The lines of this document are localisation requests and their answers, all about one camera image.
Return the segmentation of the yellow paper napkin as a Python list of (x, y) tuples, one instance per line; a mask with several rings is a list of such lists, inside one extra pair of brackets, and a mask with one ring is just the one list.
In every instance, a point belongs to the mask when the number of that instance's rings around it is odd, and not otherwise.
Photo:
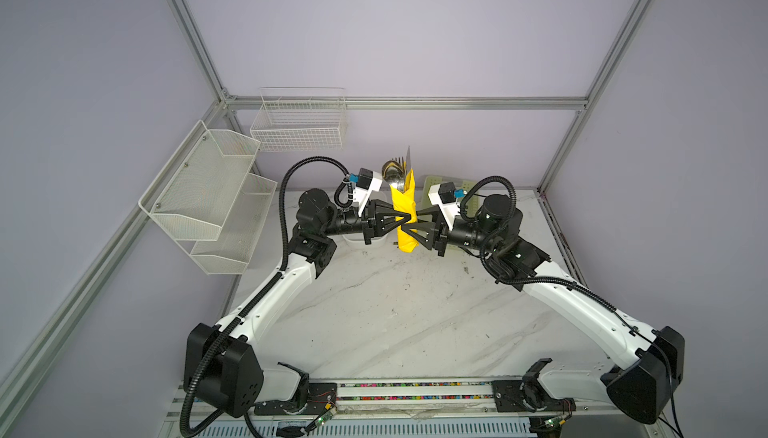
[[(405, 189), (400, 191), (394, 185), (390, 186), (392, 204), (395, 210), (409, 214), (408, 223), (416, 222), (415, 178), (412, 170), (405, 178)], [(397, 228), (398, 248), (405, 253), (411, 253), (419, 242), (407, 234), (401, 227)]]

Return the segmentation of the spoon with green handle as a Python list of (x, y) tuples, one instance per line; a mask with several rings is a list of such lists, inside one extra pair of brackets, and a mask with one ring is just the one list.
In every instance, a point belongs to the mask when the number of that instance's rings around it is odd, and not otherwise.
[(400, 192), (405, 191), (406, 184), (406, 170), (404, 163), (398, 159), (387, 160), (382, 165), (383, 180), (387, 182), (392, 188)]

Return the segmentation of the knife with green handle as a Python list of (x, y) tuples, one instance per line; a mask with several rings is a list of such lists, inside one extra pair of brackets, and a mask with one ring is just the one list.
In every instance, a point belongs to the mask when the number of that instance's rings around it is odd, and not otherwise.
[(413, 161), (411, 156), (411, 146), (408, 146), (404, 161), (405, 174), (408, 175), (413, 170)]

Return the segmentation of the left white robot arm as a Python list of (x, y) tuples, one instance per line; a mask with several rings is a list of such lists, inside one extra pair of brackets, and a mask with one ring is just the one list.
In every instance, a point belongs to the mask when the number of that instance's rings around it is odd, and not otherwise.
[(200, 400), (217, 415), (239, 418), (258, 402), (306, 401), (305, 372), (286, 363), (258, 358), (260, 340), (290, 302), (329, 265), (336, 235), (380, 237), (406, 224), (410, 213), (370, 198), (364, 208), (339, 208), (328, 194), (312, 188), (298, 200), (296, 224), (286, 258), (241, 305), (214, 325), (199, 324), (187, 339), (182, 408)]

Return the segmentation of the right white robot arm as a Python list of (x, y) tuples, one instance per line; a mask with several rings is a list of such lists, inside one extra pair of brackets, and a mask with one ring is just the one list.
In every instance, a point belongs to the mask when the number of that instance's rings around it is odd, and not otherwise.
[(476, 252), (497, 283), (509, 285), (560, 314), (604, 353), (589, 366), (541, 358), (526, 372), (523, 405), (544, 408), (556, 399), (607, 402), (629, 418), (653, 424), (671, 405), (683, 379), (685, 339), (675, 329), (654, 328), (580, 284), (520, 234), (522, 212), (509, 196), (491, 194), (476, 214), (458, 202), (435, 200), (402, 231), (421, 246), (444, 253), (448, 246)]

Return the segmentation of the white plastic cutlery tub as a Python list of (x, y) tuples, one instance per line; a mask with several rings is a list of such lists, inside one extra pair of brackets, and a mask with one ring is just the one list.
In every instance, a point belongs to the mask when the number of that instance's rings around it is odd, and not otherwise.
[(342, 238), (351, 249), (365, 249), (369, 246), (362, 233), (344, 234)]

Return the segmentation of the light green perforated basket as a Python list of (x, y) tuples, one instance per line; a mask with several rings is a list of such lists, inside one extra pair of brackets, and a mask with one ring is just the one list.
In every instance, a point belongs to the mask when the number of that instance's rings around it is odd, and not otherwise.
[[(465, 192), (470, 192), (470, 189), (476, 184), (475, 181), (461, 179), (456, 177), (441, 176), (441, 175), (428, 175), (426, 176), (423, 184), (423, 190), (420, 198), (419, 208), (428, 208), (432, 206), (428, 193), (430, 188), (435, 184), (451, 181), (454, 183), (456, 189), (462, 189)], [(470, 202), (467, 204), (467, 213), (472, 215), (477, 212), (480, 206), (480, 197), (478, 194), (472, 196)]]

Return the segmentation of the lower white mesh shelf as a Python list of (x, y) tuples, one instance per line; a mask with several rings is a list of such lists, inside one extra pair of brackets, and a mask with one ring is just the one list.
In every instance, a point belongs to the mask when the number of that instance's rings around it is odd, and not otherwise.
[(273, 180), (252, 173), (246, 176), (218, 240), (198, 241), (192, 248), (191, 258), (207, 275), (246, 271), (276, 189)]

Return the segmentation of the white mesh shelf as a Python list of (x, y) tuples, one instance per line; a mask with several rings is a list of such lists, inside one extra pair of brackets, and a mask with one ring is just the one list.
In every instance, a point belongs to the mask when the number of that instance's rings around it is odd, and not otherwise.
[(175, 241), (215, 241), (250, 174), (260, 141), (198, 121), (138, 207)]
[(246, 271), (276, 189), (273, 180), (252, 173), (246, 176), (218, 240), (198, 241), (192, 248), (191, 258), (207, 275)]

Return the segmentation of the upper white mesh shelf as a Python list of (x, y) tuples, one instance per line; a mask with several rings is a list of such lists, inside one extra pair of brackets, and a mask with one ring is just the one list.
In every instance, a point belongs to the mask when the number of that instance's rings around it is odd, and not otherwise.
[(260, 141), (198, 121), (138, 207), (175, 241), (215, 241), (250, 174)]

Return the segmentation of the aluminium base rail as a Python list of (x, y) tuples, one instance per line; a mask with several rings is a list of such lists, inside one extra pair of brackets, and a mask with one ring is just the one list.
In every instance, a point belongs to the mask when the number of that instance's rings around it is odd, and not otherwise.
[(617, 406), (608, 399), (604, 385), (618, 372), (600, 368), (565, 370), (538, 361), (522, 376), (491, 378), (418, 378), (376, 380), (311, 379), (301, 375), (297, 392), (288, 400), (256, 399), (248, 409), (252, 420), (261, 420), (261, 435), (274, 434), (282, 419), (287, 426), (318, 418), (325, 427), (327, 412), (362, 419), (367, 415), (410, 418), (420, 433), (441, 433), (443, 427), (425, 420), (481, 412), (531, 418), (536, 434), (557, 435), (578, 413), (610, 414)]

